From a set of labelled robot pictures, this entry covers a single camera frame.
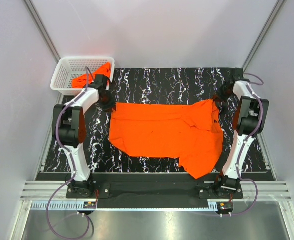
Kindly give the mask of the orange t shirt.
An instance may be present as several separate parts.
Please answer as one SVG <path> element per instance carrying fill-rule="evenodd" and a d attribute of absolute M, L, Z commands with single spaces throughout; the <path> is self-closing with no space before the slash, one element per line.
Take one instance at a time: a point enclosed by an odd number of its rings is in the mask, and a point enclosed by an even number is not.
<path fill-rule="evenodd" d="M 223 151 L 219 113 L 212 99 L 192 105 L 118 102 L 109 141 L 130 157 L 177 158 L 179 167 L 199 179 Z"/>

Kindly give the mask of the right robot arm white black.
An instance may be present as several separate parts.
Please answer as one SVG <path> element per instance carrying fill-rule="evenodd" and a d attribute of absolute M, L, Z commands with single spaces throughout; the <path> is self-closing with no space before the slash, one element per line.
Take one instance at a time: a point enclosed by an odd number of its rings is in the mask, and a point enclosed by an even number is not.
<path fill-rule="evenodd" d="M 213 185 L 218 198 L 227 199 L 241 189 L 244 181 L 241 171 L 248 151 L 265 127 L 270 101 L 260 98 L 252 85 L 249 79 L 238 78 L 224 83 L 213 97 L 216 102 L 225 102 L 232 95 L 239 100 L 232 122 L 234 139 L 231 150 Z"/>

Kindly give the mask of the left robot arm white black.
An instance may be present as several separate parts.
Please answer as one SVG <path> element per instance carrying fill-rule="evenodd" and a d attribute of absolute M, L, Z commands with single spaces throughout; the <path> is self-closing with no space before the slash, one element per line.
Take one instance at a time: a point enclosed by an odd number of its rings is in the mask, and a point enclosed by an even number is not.
<path fill-rule="evenodd" d="M 70 198 L 90 198 L 95 194 L 95 184 L 84 152 L 87 137 L 85 113 L 98 103 L 104 111 L 116 109 L 116 102 L 109 87 L 88 87 L 65 104 L 53 109 L 52 136 L 66 155 L 71 178 L 65 182 Z"/>

